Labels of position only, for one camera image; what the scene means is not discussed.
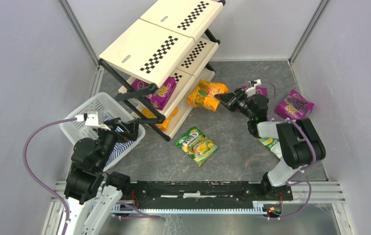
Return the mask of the orange candy bag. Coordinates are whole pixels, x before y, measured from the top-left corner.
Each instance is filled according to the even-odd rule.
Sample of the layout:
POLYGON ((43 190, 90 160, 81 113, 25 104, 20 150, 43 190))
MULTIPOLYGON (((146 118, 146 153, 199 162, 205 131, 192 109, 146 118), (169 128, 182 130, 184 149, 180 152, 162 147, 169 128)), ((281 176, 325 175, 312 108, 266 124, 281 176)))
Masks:
POLYGON ((228 91, 228 87, 223 83, 200 80, 188 95, 187 103, 194 108, 204 108, 215 112, 220 104, 215 95, 228 93, 228 91))
MULTIPOLYGON (((141 113, 147 117, 147 118, 156 118, 156 115, 153 114, 149 109, 147 108, 143 108, 141 113)), ((168 127, 169 127, 169 124, 170 124, 170 121, 171 119, 176 116, 178 113, 178 107, 175 107, 175 109, 173 110, 173 112, 169 115, 169 117, 163 121, 162 123, 157 123, 156 126, 161 130, 161 131, 167 131, 168 130, 168 127)))

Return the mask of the green candy bag back side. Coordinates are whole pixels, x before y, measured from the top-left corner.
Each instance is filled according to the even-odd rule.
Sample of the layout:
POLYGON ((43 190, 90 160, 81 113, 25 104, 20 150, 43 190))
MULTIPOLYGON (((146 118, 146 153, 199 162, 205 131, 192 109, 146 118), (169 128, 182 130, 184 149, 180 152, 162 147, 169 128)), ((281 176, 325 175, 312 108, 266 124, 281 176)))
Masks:
POLYGON ((258 138, 261 144, 263 144, 269 151, 271 151, 279 160, 283 159, 280 142, 278 139, 273 138, 258 138))

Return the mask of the green yellow candy bag front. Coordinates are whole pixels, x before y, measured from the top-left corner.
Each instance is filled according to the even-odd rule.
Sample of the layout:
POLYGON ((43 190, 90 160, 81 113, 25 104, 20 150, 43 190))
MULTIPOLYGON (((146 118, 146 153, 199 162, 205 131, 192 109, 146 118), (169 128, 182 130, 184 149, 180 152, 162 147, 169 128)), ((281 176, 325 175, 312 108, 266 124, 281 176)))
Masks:
POLYGON ((207 138, 197 127, 190 128, 175 141, 175 145, 198 166, 202 166, 219 149, 219 146, 207 138))

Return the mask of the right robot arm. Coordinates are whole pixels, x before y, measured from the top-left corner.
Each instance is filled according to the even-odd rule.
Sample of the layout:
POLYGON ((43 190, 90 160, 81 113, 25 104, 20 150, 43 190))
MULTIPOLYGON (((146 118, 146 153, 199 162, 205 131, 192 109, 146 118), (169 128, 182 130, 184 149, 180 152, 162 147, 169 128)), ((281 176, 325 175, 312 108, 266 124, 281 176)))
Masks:
POLYGON ((303 173, 325 158, 325 147, 309 118, 270 121, 269 99, 261 94, 248 96, 248 91, 242 88, 232 93, 217 94, 215 99, 229 111, 238 111, 246 116, 248 131, 255 138, 278 140, 282 160, 264 174, 260 183, 264 195, 295 185, 292 178, 297 173, 303 173))

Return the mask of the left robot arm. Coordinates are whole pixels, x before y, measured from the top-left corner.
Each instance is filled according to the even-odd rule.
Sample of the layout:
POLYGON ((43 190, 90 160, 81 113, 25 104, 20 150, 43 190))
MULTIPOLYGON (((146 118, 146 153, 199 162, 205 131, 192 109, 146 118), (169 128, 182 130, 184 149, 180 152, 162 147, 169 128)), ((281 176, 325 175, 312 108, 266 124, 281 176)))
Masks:
POLYGON ((130 177, 107 174, 105 168, 117 151, 122 155, 137 141, 140 127, 138 119, 123 122, 120 118, 102 120, 92 115, 83 118, 97 137, 84 137, 74 144, 64 189, 69 203, 65 224, 72 235, 97 234, 111 208, 121 199, 130 177))

